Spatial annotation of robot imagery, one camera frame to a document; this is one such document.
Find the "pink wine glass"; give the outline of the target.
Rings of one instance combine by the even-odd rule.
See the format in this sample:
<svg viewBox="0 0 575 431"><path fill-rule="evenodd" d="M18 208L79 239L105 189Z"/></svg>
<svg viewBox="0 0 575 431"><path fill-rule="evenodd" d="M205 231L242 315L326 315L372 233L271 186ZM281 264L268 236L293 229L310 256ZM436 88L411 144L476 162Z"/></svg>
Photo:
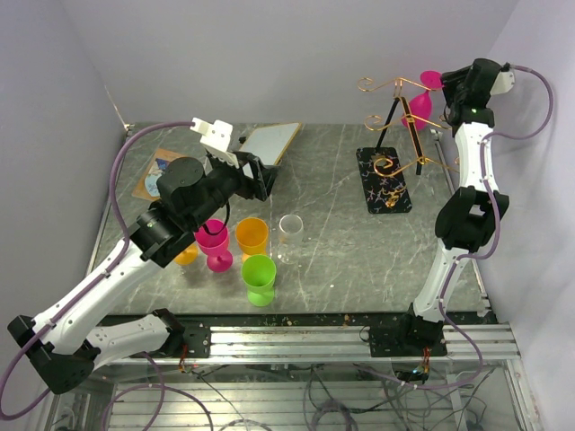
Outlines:
<svg viewBox="0 0 575 431"><path fill-rule="evenodd" d="M229 232L225 223L212 218L195 233L195 240L201 251L207 256L208 268L216 273L229 270L234 258L229 251Z"/></svg>
<svg viewBox="0 0 575 431"><path fill-rule="evenodd" d="M411 114L416 117L414 125L418 131L424 129L427 125L430 115L433 111L433 102L430 93L442 88L441 73L435 70L426 70L420 74L420 83L402 79L402 83L415 85L423 92L409 101Z"/></svg>

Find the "yellow wine glass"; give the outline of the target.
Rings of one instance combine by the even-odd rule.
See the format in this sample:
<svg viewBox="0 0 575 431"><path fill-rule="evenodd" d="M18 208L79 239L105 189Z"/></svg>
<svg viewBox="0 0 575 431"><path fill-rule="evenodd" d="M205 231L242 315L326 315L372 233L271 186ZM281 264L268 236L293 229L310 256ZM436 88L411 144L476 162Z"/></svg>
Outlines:
<svg viewBox="0 0 575 431"><path fill-rule="evenodd" d="M244 218L235 228L235 239L243 254L242 262L254 255L265 255L269 227L260 218Z"/></svg>
<svg viewBox="0 0 575 431"><path fill-rule="evenodd" d="M195 244L190 245L185 250L180 252L175 258L174 262L180 266L187 266L193 263L198 257L199 250Z"/></svg>

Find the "clear wine glass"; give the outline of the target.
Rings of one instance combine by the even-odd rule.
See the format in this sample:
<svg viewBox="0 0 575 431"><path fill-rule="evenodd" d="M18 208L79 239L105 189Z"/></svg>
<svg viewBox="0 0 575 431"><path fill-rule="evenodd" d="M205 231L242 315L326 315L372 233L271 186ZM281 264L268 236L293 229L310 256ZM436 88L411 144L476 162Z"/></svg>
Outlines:
<svg viewBox="0 0 575 431"><path fill-rule="evenodd" d="M280 261L291 264L296 261L297 251L304 236L304 224L299 215L288 214L279 220L277 255Z"/></svg>

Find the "green wine glass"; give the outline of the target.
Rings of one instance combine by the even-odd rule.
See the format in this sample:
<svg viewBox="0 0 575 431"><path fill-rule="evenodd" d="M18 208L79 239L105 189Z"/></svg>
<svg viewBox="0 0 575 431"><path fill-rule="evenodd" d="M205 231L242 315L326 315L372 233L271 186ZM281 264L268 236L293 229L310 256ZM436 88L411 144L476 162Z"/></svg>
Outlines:
<svg viewBox="0 0 575 431"><path fill-rule="evenodd" d="M250 256L242 265L241 275L252 305L265 307L271 304L275 296L277 268L270 257L262 254Z"/></svg>

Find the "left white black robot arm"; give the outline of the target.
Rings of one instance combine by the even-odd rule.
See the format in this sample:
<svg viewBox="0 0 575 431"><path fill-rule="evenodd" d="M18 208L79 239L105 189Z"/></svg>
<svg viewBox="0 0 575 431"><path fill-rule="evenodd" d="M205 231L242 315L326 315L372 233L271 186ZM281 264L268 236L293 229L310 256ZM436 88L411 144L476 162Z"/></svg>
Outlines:
<svg viewBox="0 0 575 431"><path fill-rule="evenodd" d="M45 312L19 315L9 323L9 332L49 391L71 391L117 359L181 351L186 330L167 309L115 326L100 323L132 289L191 246L232 196L269 197L279 167L251 153L234 157L227 163L210 155L209 172L193 157L170 162L156 182L160 198L129 227L127 240L120 240L106 260Z"/></svg>

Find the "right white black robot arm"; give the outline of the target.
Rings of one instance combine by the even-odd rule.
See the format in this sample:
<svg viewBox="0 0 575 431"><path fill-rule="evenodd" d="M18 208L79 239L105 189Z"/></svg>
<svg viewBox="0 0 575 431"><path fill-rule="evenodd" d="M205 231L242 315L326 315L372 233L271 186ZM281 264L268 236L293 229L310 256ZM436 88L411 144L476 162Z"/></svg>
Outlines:
<svg viewBox="0 0 575 431"><path fill-rule="evenodd" d="M494 180L494 114L488 106L492 95L512 88L509 66L477 58L468 67L444 73L441 83L459 156L459 187L438 213L438 249L426 282L399 321L396 345L409 356L439 343L458 278L473 254L491 240L509 207L509 197Z"/></svg>

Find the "gold black wine glass rack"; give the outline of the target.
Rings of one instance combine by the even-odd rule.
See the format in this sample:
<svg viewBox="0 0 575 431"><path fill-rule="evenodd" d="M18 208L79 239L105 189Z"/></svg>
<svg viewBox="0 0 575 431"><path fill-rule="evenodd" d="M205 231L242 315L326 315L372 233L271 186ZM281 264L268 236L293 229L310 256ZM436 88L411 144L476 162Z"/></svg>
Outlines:
<svg viewBox="0 0 575 431"><path fill-rule="evenodd" d="M423 90L415 85L402 83L403 78L396 77L381 85L376 85L369 77L358 81L358 88L362 92L374 92L387 85L394 87L393 101L387 116L384 118L380 115L371 115L364 121L364 126L368 130L379 133L376 144L360 147L356 151L367 210L371 214L397 214L411 211L411 198L407 181L404 178L404 172L411 166L415 167L416 175L421 175L422 168L428 164L435 164L446 172L456 171L455 168L425 154L420 138L420 132L423 129L420 131L416 129L414 125L416 117L411 114L409 107L409 101L421 94ZM414 160L406 164L401 164L395 148L384 146L386 133L397 124L402 124L407 129L415 153ZM448 126L445 119L433 121L430 115L425 128L430 128L433 136L441 137L441 132L447 130Z"/></svg>

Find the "yellow framed whiteboard tablet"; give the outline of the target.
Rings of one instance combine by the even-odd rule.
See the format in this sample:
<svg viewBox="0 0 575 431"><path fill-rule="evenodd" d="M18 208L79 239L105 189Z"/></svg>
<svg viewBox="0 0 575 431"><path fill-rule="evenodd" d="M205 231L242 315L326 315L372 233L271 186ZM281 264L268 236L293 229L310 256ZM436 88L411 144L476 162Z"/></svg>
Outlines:
<svg viewBox="0 0 575 431"><path fill-rule="evenodd" d="M302 127L299 122L256 128L240 147L240 151L259 157L264 165L279 165Z"/></svg>

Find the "orange picture book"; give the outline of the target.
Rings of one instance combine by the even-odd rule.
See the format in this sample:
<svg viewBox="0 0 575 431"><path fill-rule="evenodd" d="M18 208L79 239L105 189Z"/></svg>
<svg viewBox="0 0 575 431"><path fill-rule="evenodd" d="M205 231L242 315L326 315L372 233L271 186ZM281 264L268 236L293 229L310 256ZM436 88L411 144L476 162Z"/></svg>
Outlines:
<svg viewBox="0 0 575 431"><path fill-rule="evenodd" d="M159 199L160 193L157 188L157 181L172 161L182 157L183 154L158 148L152 155L149 164L145 168L140 180L137 182L131 196L147 201Z"/></svg>

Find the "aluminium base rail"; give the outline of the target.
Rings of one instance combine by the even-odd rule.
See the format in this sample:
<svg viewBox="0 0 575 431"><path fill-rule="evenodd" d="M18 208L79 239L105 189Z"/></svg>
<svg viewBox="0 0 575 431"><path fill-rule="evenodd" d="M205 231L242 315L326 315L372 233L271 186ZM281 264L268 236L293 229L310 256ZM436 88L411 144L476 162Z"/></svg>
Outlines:
<svg viewBox="0 0 575 431"><path fill-rule="evenodd" d="M456 326L445 326L431 349L433 358L496 361L520 356L510 326L497 322L492 312L483 317L453 312L450 317ZM400 312L181 313L176 318L190 333L206 329L205 353L193 357L198 363L367 363L422 356L421 349L399 344Z"/></svg>

